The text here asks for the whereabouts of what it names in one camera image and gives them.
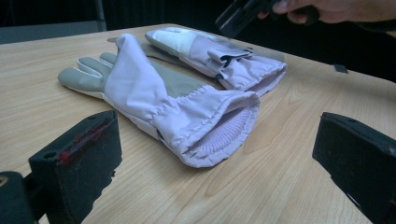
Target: finger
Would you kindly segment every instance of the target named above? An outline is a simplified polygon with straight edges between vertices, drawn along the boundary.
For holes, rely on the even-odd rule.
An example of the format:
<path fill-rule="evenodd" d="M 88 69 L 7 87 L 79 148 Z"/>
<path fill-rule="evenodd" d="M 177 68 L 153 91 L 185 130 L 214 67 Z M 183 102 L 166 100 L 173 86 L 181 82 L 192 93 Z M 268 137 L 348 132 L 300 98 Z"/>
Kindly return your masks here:
<path fill-rule="evenodd" d="M 261 11 L 261 12 L 257 15 L 257 18 L 258 18 L 259 20 L 263 20 L 263 19 L 265 19 L 269 14 L 270 14 L 269 12 Z"/>
<path fill-rule="evenodd" d="M 305 14 L 298 13 L 296 11 L 289 12 L 288 18 L 290 21 L 297 24 L 304 24 L 308 20 L 308 17 Z"/>
<path fill-rule="evenodd" d="M 316 0 L 280 0 L 273 6 L 273 11 L 277 14 L 285 14 L 301 7 L 313 6 Z"/>

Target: glove finger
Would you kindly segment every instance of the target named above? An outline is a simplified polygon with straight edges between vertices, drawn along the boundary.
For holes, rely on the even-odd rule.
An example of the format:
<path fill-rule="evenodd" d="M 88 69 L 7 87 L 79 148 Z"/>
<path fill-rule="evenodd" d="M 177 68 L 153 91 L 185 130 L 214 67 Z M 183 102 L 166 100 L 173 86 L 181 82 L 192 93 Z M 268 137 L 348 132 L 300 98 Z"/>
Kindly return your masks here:
<path fill-rule="evenodd" d="M 104 63 L 109 67 L 113 67 L 117 60 L 117 55 L 114 53 L 105 52 L 100 55 L 99 59 L 101 63 Z"/>
<path fill-rule="evenodd" d="M 78 68 L 64 69 L 58 76 L 67 88 L 103 99 L 111 68 L 93 58 L 78 59 Z"/>
<path fill-rule="evenodd" d="M 92 74 L 97 77 L 104 77 L 107 79 L 110 75 L 111 67 L 94 59 L 94 58 L 80 58 L 77 60 L 78 68 L 88 74 Z"/>

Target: black device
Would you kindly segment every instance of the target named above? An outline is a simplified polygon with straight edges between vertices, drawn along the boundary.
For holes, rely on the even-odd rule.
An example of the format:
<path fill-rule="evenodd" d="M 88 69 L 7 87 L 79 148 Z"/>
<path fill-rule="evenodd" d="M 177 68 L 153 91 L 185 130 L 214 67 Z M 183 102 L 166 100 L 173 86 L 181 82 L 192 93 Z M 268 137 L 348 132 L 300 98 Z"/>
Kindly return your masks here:
<path fill-rule="evenodd" d="M 325 112 L 312 156 L 373 223 L 396 223 L 396 140 Z"/>
<path fill-rule="evenodd" d="M 117 112 L 89 116 L 29 159 L 32 173 L 0 173 L 0 223 L 81 223 L 121 163 Z"/>
<path fill-rule="evenodd" d="M 216 20 L 216 26 L 222 34 L 234 38 L 251 21 L 257 18 L 261 11 L 270 13 L 274 20 L 279 16 L 272 11 L 273 5 L 279 0 L 234 0 Z M 305 25 L 311 25 L 318 20 L 319 14 L 315 7 L 303 7 L 299 13 L 307 16 Z"/>

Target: velcro strap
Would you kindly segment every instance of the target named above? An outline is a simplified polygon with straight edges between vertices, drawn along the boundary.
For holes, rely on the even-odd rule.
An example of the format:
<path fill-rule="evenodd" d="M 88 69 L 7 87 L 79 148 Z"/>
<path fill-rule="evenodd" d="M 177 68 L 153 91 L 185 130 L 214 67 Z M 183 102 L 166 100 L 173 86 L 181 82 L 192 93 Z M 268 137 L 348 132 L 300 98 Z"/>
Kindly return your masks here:
<path fill-rule="evenodd" d="M 207 54 L 210 60 L 206 66 L 218 74 L 221 68 L 230 64 L 231 60 L 245 58 L 252 53 L 242 49 L 209 49 Z"/>

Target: table surface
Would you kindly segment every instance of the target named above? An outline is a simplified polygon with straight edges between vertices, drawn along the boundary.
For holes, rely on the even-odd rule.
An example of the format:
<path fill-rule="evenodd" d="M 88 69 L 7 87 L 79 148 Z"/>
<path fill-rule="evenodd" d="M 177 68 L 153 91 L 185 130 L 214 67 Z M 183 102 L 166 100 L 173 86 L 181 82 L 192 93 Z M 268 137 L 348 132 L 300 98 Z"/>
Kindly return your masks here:
<path fill-rule="evenodd" d="M 63 87 L 61 70 L 78 57 L 117 52 L 110 37 L 145 41 L 146 31 L 168 25 L 0 45 L 0 171 L 28 175 L 38 150 L 112 109 Z M 210 169 L 184 165 L 119 114 L 122 163 L 84 223 L 368 223 L 312 159 L 313 146 L 325 111 L 396 138 L 396 84 L 289 54 L 285 62 L 287 74 L 262 97 L 250 137 Z"/>

